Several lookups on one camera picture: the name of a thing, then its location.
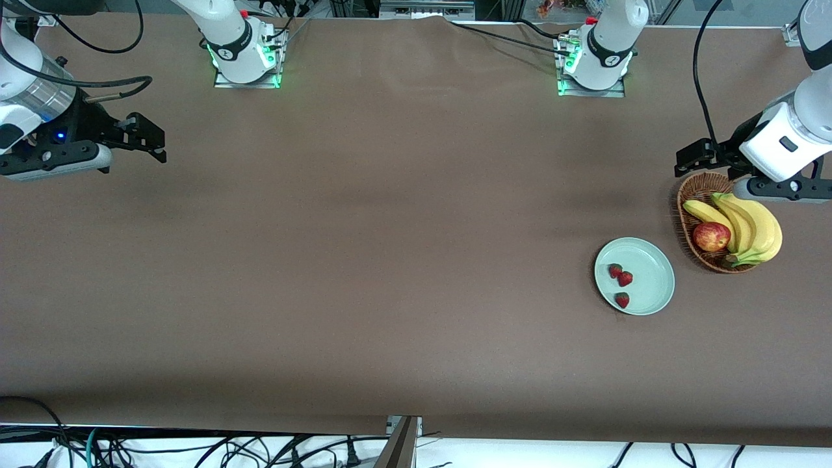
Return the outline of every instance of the plate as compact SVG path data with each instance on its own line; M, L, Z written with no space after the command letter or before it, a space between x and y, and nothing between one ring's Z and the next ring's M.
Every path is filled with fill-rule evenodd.
M612 263L632 273L632 283L618 286L618 280L610 278ZM595 259L595 283L610 305L633 316L649 316L660 311L671 301L676 289L673 267L665 254L659 247L635 237L616 239L601 249ZM630 295L626 310L614 299L619 292Z

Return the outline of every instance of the yellow banana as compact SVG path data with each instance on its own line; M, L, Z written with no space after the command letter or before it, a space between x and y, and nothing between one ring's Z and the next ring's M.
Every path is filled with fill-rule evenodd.
M682 207L685 208L686 212L689 212L691 215L695 216L701 222L718 222L722 226L725 226L730 231L730 240L728 241L728 251L734 252L736 249L731 249L731 246L736 246L736 234L734 233L734 225L725 217L722 213L716 210L711 205L707 203L700 202L699 200L688 200L687 202L682 204Z
M720 207L735 211L739 217L747 221L754 232L751 245L746 250L736 253L735 266L745 264L759 264L774 258L783 245L783 232L777 218L759 202L741 200L733 194L717 197Z
M728 221L734 227L734 235L728 242L728 251L740 255L751 248L751 242L755 236L754 227L737 210L721 201L724 195L724 193L714 193L711 195L711 200L720 208L722 214L728 218Z

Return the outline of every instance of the wicker basket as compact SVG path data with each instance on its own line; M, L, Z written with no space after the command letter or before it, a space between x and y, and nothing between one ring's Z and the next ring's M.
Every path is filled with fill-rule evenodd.
M716 208L711 200L711 193L730 193L731 188L732 184L728 177L716 172L702 172L688 177L676 194L676 232L680 235L680 239L684 238L684 243L687 244L686 252L709 270L719 273L745 273L755 265L740 265L734 268L726 260L728 251L707 252L696 246L693 242L693 230L701 224L701 221L682 208L682 204L688 200L699 200Z

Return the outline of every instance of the apple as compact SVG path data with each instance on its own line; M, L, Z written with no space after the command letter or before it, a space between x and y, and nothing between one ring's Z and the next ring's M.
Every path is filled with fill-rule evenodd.
M703 222L693 230L693 242L703 251L720 251L730 241L730 229L718 222Z

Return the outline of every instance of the red strawberry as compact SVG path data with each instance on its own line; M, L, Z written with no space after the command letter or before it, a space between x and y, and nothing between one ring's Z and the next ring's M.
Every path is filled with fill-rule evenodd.
M622 271L621 275L618 275L618 286L624 287L630 283L632 283L632 273Z
M624 268L622 268L621 265L618 265L617 263L613 263L612 265L610 265L610 278L612 278L612 279L618 278L618 275L621 275L621 273L623 271L624 271Z
M630 295L625 292L619 292L615 296L616 304L622 309L626 309L630 305Z

